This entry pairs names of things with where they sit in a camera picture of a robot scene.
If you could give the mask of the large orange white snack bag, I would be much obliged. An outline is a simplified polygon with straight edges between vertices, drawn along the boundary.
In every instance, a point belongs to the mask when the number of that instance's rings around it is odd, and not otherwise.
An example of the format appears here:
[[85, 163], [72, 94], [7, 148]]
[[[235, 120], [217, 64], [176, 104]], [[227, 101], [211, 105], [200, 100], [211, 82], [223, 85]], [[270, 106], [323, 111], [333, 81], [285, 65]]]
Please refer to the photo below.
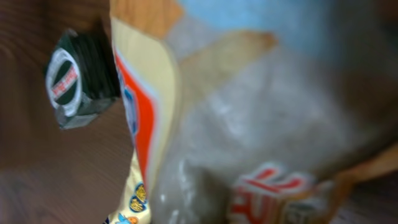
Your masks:
[[108, 223], [329, 223], [397, 170], [397, 2], [111, 1], [133, 143]]

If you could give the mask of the dark green Zam-Buk box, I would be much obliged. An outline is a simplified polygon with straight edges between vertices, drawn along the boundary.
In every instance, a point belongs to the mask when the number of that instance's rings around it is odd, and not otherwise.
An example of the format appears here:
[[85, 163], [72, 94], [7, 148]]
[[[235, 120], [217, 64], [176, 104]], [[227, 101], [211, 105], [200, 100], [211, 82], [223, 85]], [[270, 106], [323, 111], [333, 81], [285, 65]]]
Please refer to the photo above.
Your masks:
[[113, 54], [102, 32], [66, 30], [44, 77], [60, 129], [88, 125], [120, 97]]

